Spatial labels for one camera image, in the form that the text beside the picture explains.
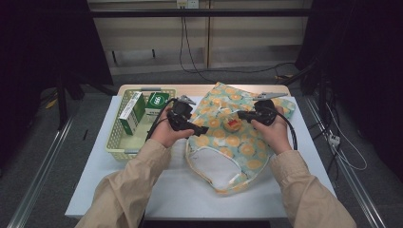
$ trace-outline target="cable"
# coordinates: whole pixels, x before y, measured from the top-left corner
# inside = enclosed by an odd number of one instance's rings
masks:
[[[182,64],[182,49],[183,49],[183,25],[184,25],[184,33],[185,33],[185,36],[186,36],[186,42],[187,42],[187,49],[188,49],[188,52],[189,52],[189,55],[190,55],[190,59],[192,60],[192,65],[193,65],[193,68],[195,68],[195,70],[196,70],[196,72],[204,79],[204,80],[206,80],[206,81],[208,81],[208,82],[211,82],[211,83],[214,83],[214,84],[216,84],[217,82],[216,81],[213,81],[213,80],[210,80],[210,79],[207,79],[207,78],[204,78],[202,75],[201,75],[201,73],[198,71],[198,69],[196,68],[196,65],[195,65],[195,62],[193,61],[193,56],[192,56],[192,52],[190,51],[190,45],[189,45],[189,39],[188,39],[188,37],[187,37],[187,25],[186,25],[186,19],[183,17],[182,18],[182,39],[181,39],[181,53],[180,53],[180,62],[181,62],[181,67],[182,67],[182,69],[184,70],[184,71],[186,71],[186,69],[184,69],[184,67],[183,67],[183,64]]]
[[[160,112],[158,113],[157,117],[156,117],[155,120],[154,120],[154,123],[151,125],[150,130],[149,130],[148,133],[147,133],[147,137],[145,137],[145,140],[146,140],[146,141],[151,137],[152,133],[154,133],[154,130],[155,130],[155,128],[157,128],[158,124],[160,124],[160,122],[162,122],[162,121],[160,121],[160,117],[161,117],[161,115],[163,114],[163,112],[165,111],[166,107],[167,107],[171,102],[177,101],[177,100],[178,100],[178,99],[176,99],[176,98],[171,98],[171,99],[169,99],[169,100],[165,103],[165,105],[161,108]]]
[[[188,52],[190,54],[190,59],[192,61],[193,68],[195,68],[195,71],[185,69],[183,64],[182,64],[182,49],[183,49],[183,38],[184,38],[184,36],[186,38]],[[294,65],[295,64],[295,63],[280,63],[280,64],[277,64],[275,66],[271,66],[271,67],[268,67],[268,68],[265,68],[265,69],[250,70],[250,71],[229,70],[229,69],[203,69],[203,70],[199,70],[195,66],[195,63],[193,61],[193,56],[192,56],[192,53],[190,51],[189,39],[188,39],[188,35],[187,35],[187,24],[186,24],[186,19],[184,17],[182,18],[182,39],[181,39],[180,63],[181,63],[181,68],[183,69],[183,71],[188,72],[188,73],[198,73],[200,75],[203,72],[259,73],[259,72],[264,72],[264,71],[268,71],[268,70],[271,70],[271,69],[277,70],[277,67],[281,67],[281,66],[285,66],[285,65]],[[206,79],[203,76],[201,76],[201,77],[204,80],[207,80],[209,82],[213,82],[212,80]]]
[[[290,131],[291,131],[291,137],[293,138],[293,146],[294,146],[294,150],[298,150],[298,145],[297,145],[297,135],[296,135],[296,131],[294,130],[293,126],[291,125],[291,123],[287,120],[287,118],[285,116],[283,116],[281,113],[277,112],[275,109],[270,108],[270,107],[264,107],[264,109],[270,110],[274,113],[276,113],[276,115],[280,116],[290,127]]]
[[[279,82],[279,75],[278,75],[278,71],[277,68],[275,67],[275,72],[276,72],[276,82],[275,85]]]
[[[337,153],[335,153],[335,154],[333,154],[332,155],[332,160],[330,161],[330,163],[329,163],[329,165],[328,165],[328,167],[327,167],[327,169],[326,169],[326,173],[329,175],[329,173],[330,173],[330,170],[331,170],[331,168],[332,168],[332,164],[336,161],[336,156],[337,156],[338,154]],[[335,177],[335,181],[337,181],[338,180],[338,163],[337,162],[335,162],[335,165],[336,165],[336,177]]]
[[[335,122],[335,124],[336,124],[336,127],[337,127],[337,129],[339,130],[340,134],[344,137],[344,139],[347,140],[347,142],[355,149],[355,151],[358,153],[358,155],[359,155],[359,156],[361,157],[361,159],[364,161],[364,163],[365,163],[365,164],[364,164],[364,167],[363,167],[363,168],[358,168],[358,167],[356,167],[356,166],[350,164],[350,163],[347,161],[347,159],[345,159],[343,156],[341,156],[341,155],[339,154],[338,149],[335,148],[334,145],[331,145],[332,148],[335,150],[335,152],[338,154],[338,156],[340,156],[340,158],[341,158],[344,162],[346,162],[350,167],[352,167],[353,169],[356,169],[356,170],[365,170],[365,169],[367,168],[367,161],[365,160],[364,156],[362,156],[362,154],[359,152],[359,150],[358,150],[358,149],[349,141],[349,139],[343,134],[343,132],[341,131],[340,127],[338,126],[338,124],[337,124],[337,122],[336,122],[336,118],[335,118],[335,116],[333,115],[332,110],[330,109],[330,107],[329,107],[327,104],[326,104],[326,106],[327,106],[327,108],[329,109],[330,114],[332,115],[332,118],[333,118],[333,120],[334,120],[334,122]]]

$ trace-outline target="plastic basket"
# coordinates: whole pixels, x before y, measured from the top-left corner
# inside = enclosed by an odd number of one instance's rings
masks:
[[[125,91],[106,141],[106,151],[119,162],[130,160],[136,156],[137,152],[139,152],[140,148],[144,145],[147,132],[152,125],[152,122],[149,122],[144,114],[134,134],[132,136],[125,134],[124,128],[119,121],[119,116],[136,91],[143,93],[145,103],[147,103],[152,92],[168,93],[169,98],[176,96],[176,90],[173,88],[141,88],[127,89]]]

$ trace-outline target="white tabletop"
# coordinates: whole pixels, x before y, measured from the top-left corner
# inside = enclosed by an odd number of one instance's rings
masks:
[[[190,98],[197,102],[202,97]],[[107,136],[121,99],[120,96],[112,98],[86,168],[66,211],[68,217],[82,217],[91,205],[95,188],[100,180],[125,167],[124,162],[116,161],[105,149]],[[296,103],[293,97],[284,97],[284,99]],[[297,134],[298,150],[311,173],[336,195],[298,107],[290,122]],[[190,169],[183,157],[184,148],[185,140],[179,140],[174,144],[171,163],[153,188],[145,211],[146,219],[286,218],[279,186],[268,166],[246,190],[230,196],[221,196],[209,183]]]

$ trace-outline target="beige jacket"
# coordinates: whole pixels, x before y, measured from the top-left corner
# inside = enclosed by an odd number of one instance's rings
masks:
[[[99,183],[91,207],[76,227],[137,227],[151,189],[169,161],[169,149],[148,140],[124,170]],[[270,167],[294,227],[356,227],[343,205],[310,175],[297,151],[280,154]]]

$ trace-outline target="cardboard box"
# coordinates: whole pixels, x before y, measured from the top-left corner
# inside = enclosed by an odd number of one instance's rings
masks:
[[[153,92],[145,106],[145,115],[150,122],[154,122],[169,99],[169,93]]]
[[[119,120],[127,135],[133,135],[137,125],[145,113],[145,100],[142,92],[134,92],[132,98],[127,102],[125,109],[119,116]]]

